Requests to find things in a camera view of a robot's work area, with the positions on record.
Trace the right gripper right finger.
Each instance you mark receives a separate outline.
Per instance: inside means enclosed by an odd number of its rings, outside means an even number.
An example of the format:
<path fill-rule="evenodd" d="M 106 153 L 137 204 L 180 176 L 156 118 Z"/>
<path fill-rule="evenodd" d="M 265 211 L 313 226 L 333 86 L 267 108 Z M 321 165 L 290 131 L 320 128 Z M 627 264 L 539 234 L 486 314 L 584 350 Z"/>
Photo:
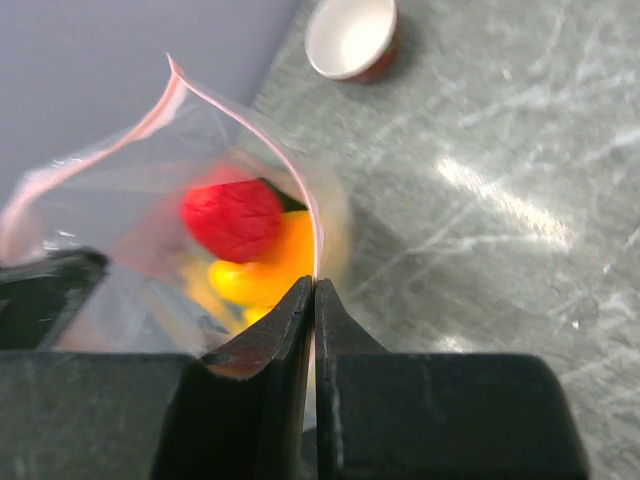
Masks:
<path fill-rule="evenodd" d="M 586 479 L 564 391 L 539 357 L 392 353 L 315 289 L 323 479 Z"/>

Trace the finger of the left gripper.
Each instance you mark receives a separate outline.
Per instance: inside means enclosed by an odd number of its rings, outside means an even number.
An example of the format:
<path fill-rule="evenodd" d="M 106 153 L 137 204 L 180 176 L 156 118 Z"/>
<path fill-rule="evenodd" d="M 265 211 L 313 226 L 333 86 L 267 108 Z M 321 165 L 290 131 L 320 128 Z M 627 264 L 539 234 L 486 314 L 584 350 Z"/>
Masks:
<path fill-rule="evenodd" d="M 108 271 L 93 249 L 63 250 L 1 269 L 1 348 L 52 348 Z"/>

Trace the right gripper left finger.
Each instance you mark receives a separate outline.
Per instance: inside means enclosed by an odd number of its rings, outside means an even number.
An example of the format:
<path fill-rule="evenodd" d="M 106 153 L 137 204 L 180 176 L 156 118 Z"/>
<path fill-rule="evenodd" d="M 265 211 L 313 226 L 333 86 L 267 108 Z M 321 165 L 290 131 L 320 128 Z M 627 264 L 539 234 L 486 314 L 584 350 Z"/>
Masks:
<path fill-rule="evenodd" d="M 217 351 L 5 352 L 5 479 L 294 479 L 313 283 Z"/>

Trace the yellow pear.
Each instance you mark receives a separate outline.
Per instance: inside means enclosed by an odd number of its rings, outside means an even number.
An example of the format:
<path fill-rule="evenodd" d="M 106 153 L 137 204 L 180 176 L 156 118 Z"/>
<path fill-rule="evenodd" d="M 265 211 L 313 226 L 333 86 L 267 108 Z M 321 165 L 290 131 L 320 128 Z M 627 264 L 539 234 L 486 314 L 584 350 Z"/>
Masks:
<path fill-rule="evenodd" d="M 224 299 L 244 307 L 274 305 L 283 293 L 270 265 L 216 260 L 208 268 L 212 288 Z"/>

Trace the clear zip top bag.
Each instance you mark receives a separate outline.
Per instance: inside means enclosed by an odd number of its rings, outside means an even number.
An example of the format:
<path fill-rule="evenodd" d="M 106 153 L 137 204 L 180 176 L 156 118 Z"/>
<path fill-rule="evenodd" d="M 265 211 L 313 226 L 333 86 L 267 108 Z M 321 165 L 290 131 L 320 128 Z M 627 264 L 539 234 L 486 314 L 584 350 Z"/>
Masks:
<path fill-rule="evenodd" d="M 337 177 L 264 117 L 190 81 L 177 64 L 130 130 L 26 173 L 1 211 L 1 269 L 88 248 L 108 271 L 50 349 L 201 356 L 277 303 L 244 307 L 210 285 L 222 260 L 181 217 L 193 187 L 266 178 L 307 206 L 319 276 L 343 258 L 349 209 Z"/>

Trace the orange yellow mango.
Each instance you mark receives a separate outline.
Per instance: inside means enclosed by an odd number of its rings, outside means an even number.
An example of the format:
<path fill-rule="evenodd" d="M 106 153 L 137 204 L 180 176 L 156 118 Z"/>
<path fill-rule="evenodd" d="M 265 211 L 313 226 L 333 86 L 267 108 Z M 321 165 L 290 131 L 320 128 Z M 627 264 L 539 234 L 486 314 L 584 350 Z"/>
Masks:
<path fill-rule="evenodd" d="M 280 237 L 259 262 L 261 303 L 277 303 L 300 277 L 313 273 L 314 242 L 307 211 L 282 215 Z"/>

